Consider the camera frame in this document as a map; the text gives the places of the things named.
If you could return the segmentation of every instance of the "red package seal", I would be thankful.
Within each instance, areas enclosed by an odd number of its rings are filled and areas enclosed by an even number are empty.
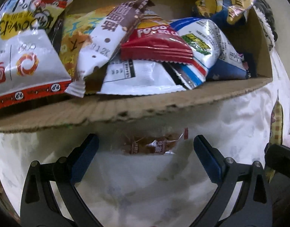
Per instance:
[[[156,15],[146,10],[129,40],[121,45],[122,60],[156,60],[193,64],[190,46]]]

